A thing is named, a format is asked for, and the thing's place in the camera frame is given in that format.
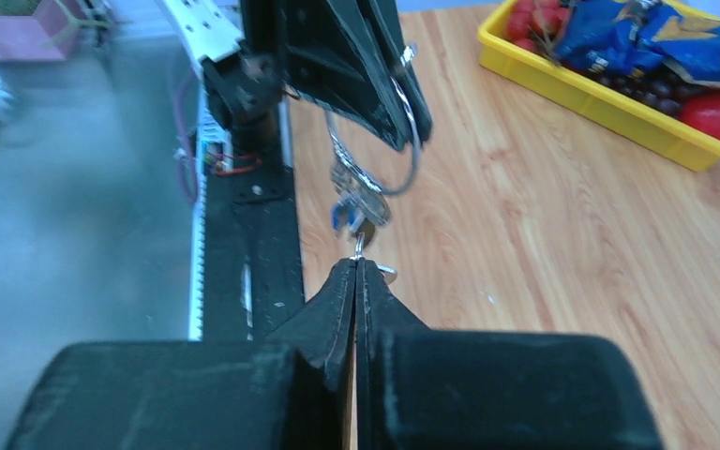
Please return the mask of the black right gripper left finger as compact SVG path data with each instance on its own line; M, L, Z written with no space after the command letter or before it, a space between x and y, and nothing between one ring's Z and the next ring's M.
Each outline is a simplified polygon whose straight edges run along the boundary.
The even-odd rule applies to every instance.
M72 344L44 368L9 449L346 449L357 264L269 336Z

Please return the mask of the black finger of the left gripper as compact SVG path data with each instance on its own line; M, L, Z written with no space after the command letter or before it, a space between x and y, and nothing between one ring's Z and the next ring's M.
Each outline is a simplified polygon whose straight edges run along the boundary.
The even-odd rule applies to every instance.
M282 1L277 19L282 66L297 94L368 129L396 151L433 122L394 1Z

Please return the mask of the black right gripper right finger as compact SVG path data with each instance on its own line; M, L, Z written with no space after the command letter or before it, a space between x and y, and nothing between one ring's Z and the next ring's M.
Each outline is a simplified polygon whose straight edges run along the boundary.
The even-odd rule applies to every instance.
M362 449L660 449L638 376L593 335L432 329L356 264Z

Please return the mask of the large metal keyring with keys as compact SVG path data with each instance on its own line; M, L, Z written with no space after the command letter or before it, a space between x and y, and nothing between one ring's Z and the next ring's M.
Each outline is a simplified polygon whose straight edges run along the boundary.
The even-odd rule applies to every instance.
M340 139L334 115L331 112L324 113L335 157L331 179L339 199L333 205L332 220L334 230L338 234L348 231L351 235L357 236L366 231L375 233L378 229L387 226L392 219L392 211L387 199L404 194L414 183L420 166L423 141L417 129L412 105L398 79L408 74L416 54L416 45L413 42L407 44L391 77L412 129L410 168L399 187L386 187L370 172L365 171Z

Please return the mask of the key with black tag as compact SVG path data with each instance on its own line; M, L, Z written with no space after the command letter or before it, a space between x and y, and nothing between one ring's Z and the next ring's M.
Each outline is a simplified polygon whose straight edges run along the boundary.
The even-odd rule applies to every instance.
M374 241L377 228L367 218L359 219L350 227L350 236L354 239L353 260L371 259L376 263L384 282L393 284L398 278L398 270L377 260L376 256L369 255L368 250Z

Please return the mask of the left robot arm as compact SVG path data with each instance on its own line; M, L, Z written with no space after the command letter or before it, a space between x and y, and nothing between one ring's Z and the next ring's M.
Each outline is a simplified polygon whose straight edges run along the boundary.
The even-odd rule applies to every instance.
M190 168L188 335L67 346L45 367L10 449L346 449L355 320L394 272L361 252L304 296L287 97L320 107L338 199L362 247L418 173L432 119L392 1L162 3L202 85Z

